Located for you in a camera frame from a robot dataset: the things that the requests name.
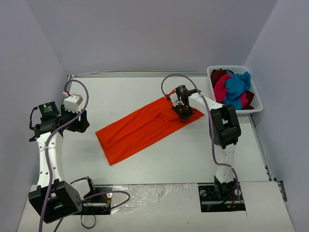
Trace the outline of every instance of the laundry basket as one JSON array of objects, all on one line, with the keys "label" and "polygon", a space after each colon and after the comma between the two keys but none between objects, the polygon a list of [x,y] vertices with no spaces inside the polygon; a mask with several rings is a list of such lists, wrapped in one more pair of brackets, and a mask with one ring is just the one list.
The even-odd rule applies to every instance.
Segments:
[{"label": "laundry basket", "polygon": [[[207,68],[207,75],[208,75],[209,84],[210,84],[210,87],[211,87],[211,94],[212,94],[212,97],[213,97],[214,100],[215,100],[215,96],[214,96],[214,92],[213,92],[213,88],[212,88],[212,84],[211,84],[211,73],[212,73],[213,70],[218,70],[218,69],[231,70],[235,74],[244,74],[246,71],[248,71],[248,73],[250,73],[249,70],[244,66],[237,66],[237,65],[209,66]],[[237,110],[236,111],[237,115],[247,115],[247,114],[252,114],[254,112],[262,111],[263,104],[262,104],[260,95],[257,92],[257,89],[256,89],[256,86],[254,84],[252,75],[251,75],[251,87],[250,87],[249,91],[254,93],[254,98],[253,98],[252,102],[250,103],[250,105],[253,107],[253,109],[252,110]]]}]

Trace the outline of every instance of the orange shirt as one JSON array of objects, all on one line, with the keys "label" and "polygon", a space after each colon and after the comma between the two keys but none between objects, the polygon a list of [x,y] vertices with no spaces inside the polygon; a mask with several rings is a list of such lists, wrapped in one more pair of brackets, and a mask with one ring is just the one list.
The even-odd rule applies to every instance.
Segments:
[{"label": "orange shirt", "polygon": [[203,114],[197,111],[185,122],[162,97],[96,132],[110,165],[116,164],[156,143]]}]

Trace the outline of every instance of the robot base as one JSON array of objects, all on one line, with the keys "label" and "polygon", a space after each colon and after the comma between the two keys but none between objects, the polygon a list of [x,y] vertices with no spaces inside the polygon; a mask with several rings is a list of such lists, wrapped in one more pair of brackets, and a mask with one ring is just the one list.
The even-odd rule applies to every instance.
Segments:
[{"label": "robot base", "polygon": [[198,186],[201,212],[232,212],[246,211],[246,206],[238,201],[237,189],[233,188],[227,198],[219,198],[214,184]]},{"label": "robot base", "polygon": [[[112,186],[95,185],[95,193],[112,191]],[[97,196],[91,198],[83,204],[83,209],[76,215],[109,215],[110,203],[106,196]]]}]

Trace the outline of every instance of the white wall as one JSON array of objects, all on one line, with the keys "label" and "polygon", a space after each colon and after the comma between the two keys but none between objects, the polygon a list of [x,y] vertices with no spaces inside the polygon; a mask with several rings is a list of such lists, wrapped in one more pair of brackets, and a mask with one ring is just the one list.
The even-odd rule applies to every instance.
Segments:
[{"label": "white wall", "polygon": [[243,64],[277,0],[26,0],[67,73]]},{"label": "white wall", "polygon": [[245,63],[264,105],[257,131],[297,232],[309,230],[308,13],[307,0],[279,0]]},{"label": "white wall", "polygon": [[23,0],[1,1],[0,31],[0,231],[14,232],[39,173],[38,147],[28,142],[30,112],[60,103],[66,77]]}]

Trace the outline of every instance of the robotic arm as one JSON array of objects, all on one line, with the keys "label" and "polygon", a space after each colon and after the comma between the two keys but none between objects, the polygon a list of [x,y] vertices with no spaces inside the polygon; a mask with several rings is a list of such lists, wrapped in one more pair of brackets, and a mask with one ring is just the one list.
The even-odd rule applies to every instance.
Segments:
[{"label": "robotic arm", "polygon": [[[234,151],[238,137],[241,135],[235,108],[232,105],[222,105],[207,97],[205,99],[213,121],[216,160],[218,163],[229,164],[233,167]],[[168,100],[172,101],[172,109],[182,122],[185,122],[196,110],[208,115],[205,103],[196,89],[188,90],[184,85],[178,86],[175,92],[168,96]],[[236,186],[231,168],[217,166],[214,184],[218,197],[226,198]]]},{"label": "robotic arm", "polygon": [[[40,175],[39,181],[37,183],[37,189],[29,193],[29,202],[34,207],[34,209],[41,214],[42,206],[44,202],[45,195],[47,193],[47,188],[49,185],[49,170],[47,166],[46,156],[45,156],[45,143],[48,137],[59,127],[70,122],[79,113],[79,106],[83,101],[82,96],[77,94],[69,95],[64,93],[66,99],[61,105],[60,112],[57,109],[55,102],[49,102],[39,105],[39,110],[41,112],[41,123],[32,126],[32,113],[37,110],[38,107],[34,107],[31,116],[29,128],[34,131],[34,136],[29,139],[30,142],[37,141],[40,150]],[[47,207],[44,215],[44,222],[50,223],[56,221],[60,218],[76,214],[82,210],[82,204],[80,203],[81,196],[86,195],[89,191],[93,190],[93,183],[91,179],[88,179],[88,185],[82,187],[83,191],[80,192],[65,181],[63,168],[62,168],[62,154],[61,147],[63,142],[63,131],[77,131],[84,133],[89,127],[87,121],[86,110],[80,115],[79,120],[75,120],[70,123],[67,127],[59,130],[51,138],[48,144],[48,153],[50,158],[50,163],[52,167],[53,185],[51,188],[51,194],[49,195]]]}]

